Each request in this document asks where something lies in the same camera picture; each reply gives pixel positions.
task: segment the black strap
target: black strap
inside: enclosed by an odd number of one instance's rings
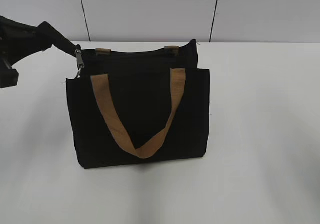
[[[65,38],[52,25],[44,21],[36,28],[36,35],[40,35],[50,40],[50,42],[61,51],[75,57],[76,49],[81,50],[80,45],[74,45]]]

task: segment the brown strap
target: brown strap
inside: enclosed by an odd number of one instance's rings
[[[186,84],[185,69],[171,69],[170,75],[171,114],[168,118],[165,128],[138,149],[135,149],[127,130],[119,119],[110,92],[108,74],[91,76],[95,99],[104,121],[108,126],[115,142],[125,152],[141,159],[146,159],[152,157],[163,146],[176,111],[184,95]]]

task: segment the metal clasp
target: metal clasp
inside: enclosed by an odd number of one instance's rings
[[[76,74],[75,78],[80,76],[80,72],[83,68],[85,68],[84,60],[82,59],[82,52],[79,49],[75,50],[75,58],[76,58],[76,65],[78,67],[78,73]]]

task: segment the panel seam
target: panel seam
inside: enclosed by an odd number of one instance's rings
[[[209,43],[211,42],[212,33],[213,33],[213,31],[214,31],[214,24],[215,24],[215,19],[216,19],[218,1],[219,1],[219,0],[216,0],[216,1],[215,1],[215,7],[214,7],[214,13],[213,13],[213,19],[212,19],[212,26],[211,26],[211,33],[210,33]]]
[[[83,11],[83,17],[84,17],[84,21],[85,21],[86,31],[88,33],[89,42],[91,42],[91,37],[90,37],[90,33],[89,33],[89,28],[88,28],[88,23],[87,23],[87,17],[86,17],[86,13],[85,13],[84,3],[83,3],[82,0],[80,0],[80,1],[81,1],[82,11]]]

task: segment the leather tab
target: leather tab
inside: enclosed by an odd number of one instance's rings
[[[179,46],[177,45],[167,45],[164,49],[171,49],[175,56],[179,55]]]
[[[96,48],[95,54],[98,55],[111,55],[111,49],[104,49],[104,48]]]

